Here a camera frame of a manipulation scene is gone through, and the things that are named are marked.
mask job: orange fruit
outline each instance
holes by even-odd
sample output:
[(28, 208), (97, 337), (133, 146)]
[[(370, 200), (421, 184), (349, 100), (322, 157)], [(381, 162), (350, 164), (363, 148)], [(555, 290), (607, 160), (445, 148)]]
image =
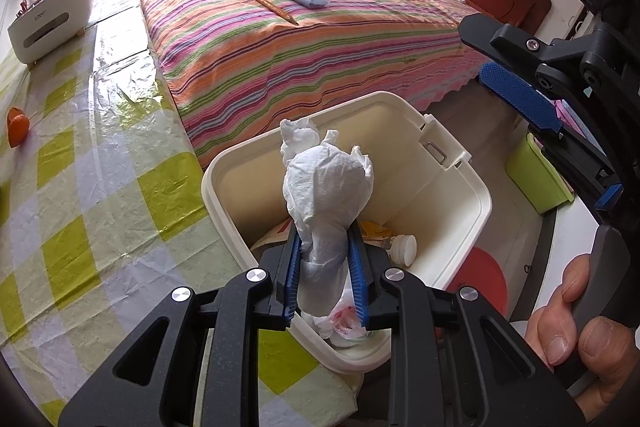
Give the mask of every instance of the orange fruit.
[(24, 111), (18, 109), (17, 107), (12, 107), (11, 109), (9, 109), (9, 113), (6, 115), (6, 124), (9, 125), (11, 121), (19, 114), (24, 114)]
[(12, 121), (7, 126), (9, 145), (11, 147), (18, 147), (18, 145), (20, 145), (24, 141), (24, 139), (27, 138), (29, 126), (29, 119), (23, 114), (19, 114), (12, 119)]

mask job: crumpled tissue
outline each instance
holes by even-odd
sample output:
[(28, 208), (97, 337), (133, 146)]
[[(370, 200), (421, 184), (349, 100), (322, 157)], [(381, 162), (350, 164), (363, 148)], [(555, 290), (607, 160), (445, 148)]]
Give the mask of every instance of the crumpled tissue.
[(353, 303), (353, 289), (347, 275), (344, 290), (328, 317), (311, 317), (321, 339), (329, 340), (334, 347), (350, 347), (367, 340), (369, 331), (360, 323)]
[(348, 272), (347, 229), (369, 201), (373, 165), (359, 146), (335, 146), (336, 130), (320, 141), (308, 118), (282, 120), (282, 193), (302, 240), (298, 305), (316, 317), (331, 313)]

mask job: checkered tablecloth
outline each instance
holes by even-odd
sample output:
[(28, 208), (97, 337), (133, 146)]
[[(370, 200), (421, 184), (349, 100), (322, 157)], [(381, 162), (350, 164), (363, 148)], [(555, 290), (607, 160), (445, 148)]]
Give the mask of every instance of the checkered tablecloth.
[[(176, 286), (240, 270), (200, 196), (202, 170), (149, 49), (139, 0), (96, 0), (91, 26), (32, 70), (0, 64), (0, 351), (54, 423), (88, 375)], [(260, 332), (263, 426), (330, 426), (341, 377), (289, 333)]]

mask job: pink cloth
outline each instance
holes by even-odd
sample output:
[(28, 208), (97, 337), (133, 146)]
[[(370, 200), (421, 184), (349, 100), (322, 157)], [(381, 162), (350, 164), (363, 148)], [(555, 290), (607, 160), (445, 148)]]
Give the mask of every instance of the pink cloth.
[(567, 112), (567, 110), (562, 106), (562, 100), (554, 101), (554, 105), (556, 106), (556, 117), (565, 125), (571, 127), (576, 133), (581, 136), (584, 136), (584, 133), (575, 122), (574, 118)]

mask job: finger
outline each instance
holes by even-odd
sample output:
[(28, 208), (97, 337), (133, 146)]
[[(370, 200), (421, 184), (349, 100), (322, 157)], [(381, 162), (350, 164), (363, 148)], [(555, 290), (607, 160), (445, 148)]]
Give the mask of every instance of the finger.
[(538, 338), (550, 365), (564, 362), (574, 350), (578, 336), (571, 304), (562, 299), (562, 286), (558, 286), (538, 321)]
[(576, 402), (587, 421), (611, 402), (640, 359), (631, 330), (605, 317), (591, 319), (578, 341), (580, 358), (598, 380)]
[(583, 253), (575, 257), (562, 273), (562, 299), (564, 302), (574, 302), (587, 288), (589, 282), (590, 255)]
[(538, 322), (544, 310), (545, 308), (542, 307), (531, 314), (527, 321), (527, 331), (524, 334), (524, 340), (529, 344), (529, 347), (533, 349), (535, 354), (540, 357), (540, 360), (546, 364), (546, 367), (550, 367), (546, 361), (545, 350), (542, 349), (542, 344), (540, 344), (540, 339), (538, 338)]

